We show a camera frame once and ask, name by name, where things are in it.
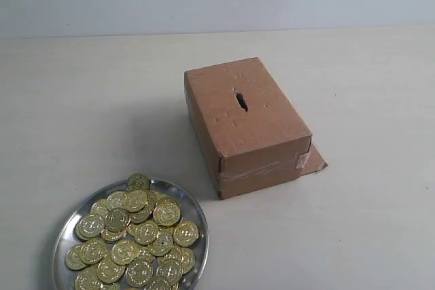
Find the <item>coin pile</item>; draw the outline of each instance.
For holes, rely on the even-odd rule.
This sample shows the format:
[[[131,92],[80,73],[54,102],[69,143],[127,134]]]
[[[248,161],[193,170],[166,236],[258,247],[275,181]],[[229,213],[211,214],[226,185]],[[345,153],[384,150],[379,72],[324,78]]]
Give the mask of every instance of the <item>coin pile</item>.
[[[76,290],[119,290],[124,277],[133,288],[176,290],[194,267],[188,247],[199,236],[193,221],[181,221],[176,199],[150,190],[143,173],[128,178],[127,191],[97,200],[75,226],[85,243],[70,248],[65,264],[81,270]]]

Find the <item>coin slot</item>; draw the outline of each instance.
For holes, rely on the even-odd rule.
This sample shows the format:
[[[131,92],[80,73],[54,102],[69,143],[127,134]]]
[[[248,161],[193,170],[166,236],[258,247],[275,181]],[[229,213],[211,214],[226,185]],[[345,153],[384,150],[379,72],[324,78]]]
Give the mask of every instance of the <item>coin slot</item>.
[[[239,102],[240,107],[247,112],[247,104],[245,99],[243,98],[243,94],[236,93],[237,102]]]

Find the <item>cardboard flap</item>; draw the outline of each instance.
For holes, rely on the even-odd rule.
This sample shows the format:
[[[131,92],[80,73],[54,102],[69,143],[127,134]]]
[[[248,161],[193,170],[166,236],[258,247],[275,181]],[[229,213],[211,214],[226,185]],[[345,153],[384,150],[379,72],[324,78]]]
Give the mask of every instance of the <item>cardboard flap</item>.
[[[315,148],[314,145],[311,146],[310,152],[311,153],[308,158],[308,162],[307,164],[305,164],[305,167],[302,169],[302,173],[300,174],[301,176],[309,175],[310,173],[317,173],[328,166],[328,164],[322,158],[319,151]]]

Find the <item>box lid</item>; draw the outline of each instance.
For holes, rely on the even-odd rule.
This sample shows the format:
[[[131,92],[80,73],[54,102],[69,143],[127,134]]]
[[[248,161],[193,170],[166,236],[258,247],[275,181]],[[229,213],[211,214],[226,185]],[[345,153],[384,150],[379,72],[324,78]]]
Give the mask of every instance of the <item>box lid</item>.
[[[311,136],[259,58],[193,69],[186,75],[223,158]]]

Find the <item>steel plate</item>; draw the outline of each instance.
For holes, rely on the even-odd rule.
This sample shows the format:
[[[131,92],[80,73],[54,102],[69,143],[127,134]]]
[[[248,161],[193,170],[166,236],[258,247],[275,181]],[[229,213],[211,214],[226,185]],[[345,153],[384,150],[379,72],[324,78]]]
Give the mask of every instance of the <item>steel plate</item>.
[[[90,211],[90,207],[102,198],[108,197],[108,195],[116,190],[126,190],[127,180],[112,183],[107,187],[104,187],[87,198],[78,209],[71,214],[68,220],[65,222],[62,231],[57,238],[54,245],[54,253],[52,257],[52,275],[53,275],[53,287],[56,290],[75,290],[74,282],[77,278],[77,272],[68,269],[65,265],[65,255],[67,251],[75,244],[83,243],[74,233],[74,227],[80,218]],[[170,195],[176,198],[179,202],[181,209],[181,220],[190,220],[197,224],[199,228],[199,239],[190,247],[196,256],[196,264],[193,269],[183,275],[179,282],[179,289],[187,290],[195,288],[196,284],[203,273],[207,255],[209,251],[209,233],[207,229],[207,221],[203,210],[199,206],[198,202],[190,195],[185,189],[178,185],[175,185],[169,181],[161,179],[152,179],[150,189],[158,190],[164,194]],[[154,273],[156,271],[156,262],[154,261]],[[125,276],[120,281],[121,289],[128,288],[125,281]]]

